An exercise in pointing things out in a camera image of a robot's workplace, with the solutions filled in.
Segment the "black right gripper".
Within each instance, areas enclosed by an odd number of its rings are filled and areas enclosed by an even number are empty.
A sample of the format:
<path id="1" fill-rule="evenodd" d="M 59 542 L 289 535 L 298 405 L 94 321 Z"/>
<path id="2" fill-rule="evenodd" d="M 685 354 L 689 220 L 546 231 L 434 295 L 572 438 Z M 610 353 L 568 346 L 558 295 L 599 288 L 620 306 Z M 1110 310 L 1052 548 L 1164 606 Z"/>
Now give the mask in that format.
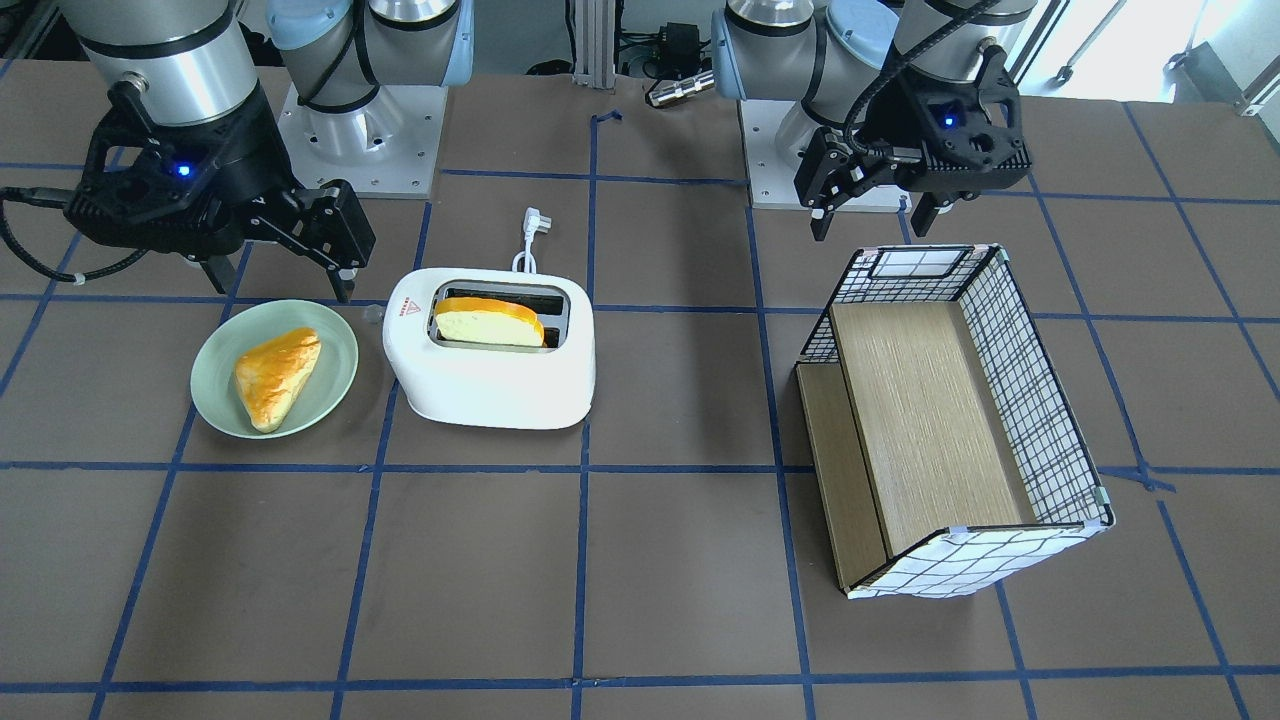
<path id="1" fill-rule="evenodd" d="M 224 117 L 163 126 L 131 82 L 90 141 L 64 217 L 108 247 L 175 252 L 200 263 L 212 288 L 233 293 L 243 243 L 274 242 L 326 270 L 339 304 L 351 301 L 375 234 L 352 187 L 316 190 L 294 177 L 268 96 L 255 87 Z"/>

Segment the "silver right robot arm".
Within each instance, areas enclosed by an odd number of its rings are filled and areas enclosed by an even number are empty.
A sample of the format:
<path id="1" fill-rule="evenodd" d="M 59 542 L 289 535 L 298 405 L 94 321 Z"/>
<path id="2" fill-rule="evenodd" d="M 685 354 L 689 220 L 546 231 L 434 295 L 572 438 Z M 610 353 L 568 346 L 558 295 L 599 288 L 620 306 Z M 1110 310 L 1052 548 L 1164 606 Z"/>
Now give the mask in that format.
<path id="1" fill-rule="evenodd" d="M 337 300 L 371 260 L 364 196 L 424 199 L 443 102 L 474 70 L 471 1 L 270 1 L 294 96 L 274 113 L 232 1 L 65 1 L 108 82 L 63 215 L 132 259 L 169 252 L 215 291 L 244 243 L 317 264 Z"/>

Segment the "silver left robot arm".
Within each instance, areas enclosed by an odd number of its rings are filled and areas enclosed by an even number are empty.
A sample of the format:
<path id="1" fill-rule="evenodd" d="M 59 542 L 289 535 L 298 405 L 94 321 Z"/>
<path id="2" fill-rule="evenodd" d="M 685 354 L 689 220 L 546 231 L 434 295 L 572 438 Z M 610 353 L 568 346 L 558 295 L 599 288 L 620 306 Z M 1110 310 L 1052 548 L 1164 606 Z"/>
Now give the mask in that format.
<path id="1" fill-rule="evenodd" d="M 916 236 L 1033 165 L 1007 46 L 1032 1 L 727 1 L 713 77 L 726 97 L 792 101 L 806 120 L 792 186 L 814 240 L 870 190 L 918 193 Z"/>

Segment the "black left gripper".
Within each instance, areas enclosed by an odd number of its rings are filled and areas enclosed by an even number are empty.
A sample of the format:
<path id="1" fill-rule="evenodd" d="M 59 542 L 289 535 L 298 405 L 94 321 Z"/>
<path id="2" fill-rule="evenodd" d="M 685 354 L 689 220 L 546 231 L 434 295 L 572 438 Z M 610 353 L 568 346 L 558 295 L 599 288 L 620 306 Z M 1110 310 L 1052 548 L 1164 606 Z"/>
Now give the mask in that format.
<path id="1" fill-rule="evenodd" d="M 1021 127 L 1018 87 L 1001 46 L 972 51 L 977 76 L 959 83 L 902 67 L 867 106 L 854 137 L 865 152 L 844 142 L 840 129 L 817 131 L 794 186 L 810 208 L 810 232 L 824 242 L 837 206 L 868 190 L 895 184 L 922 196 L 911 231 L 924 238 L 943 211 L 943 199 L 968 199 L 1005 190 L 1032 169 Z"/>

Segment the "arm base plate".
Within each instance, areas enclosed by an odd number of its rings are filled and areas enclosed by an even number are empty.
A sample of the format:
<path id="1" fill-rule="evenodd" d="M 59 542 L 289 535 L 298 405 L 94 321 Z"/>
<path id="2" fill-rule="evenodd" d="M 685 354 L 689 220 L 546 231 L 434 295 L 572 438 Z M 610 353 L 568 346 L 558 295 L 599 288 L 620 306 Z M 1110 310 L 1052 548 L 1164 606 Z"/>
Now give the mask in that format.
<path id="1" fill-rule="evenodd" d="M 444 87 L 384 86 L 364 108 L 334 114 L 298 105 L 289 88 L 278 129 L 307 188 L 343 179 L 361 199 L 426 200 L 448 97 Z"/>
<path id="2" fill-rule="evenodd" d="M 739 102 L 742 149 L 751 206 L 800 211 L 794 178 L 801 151 L 818 124 L 799 101 L 742 100 Z"/>

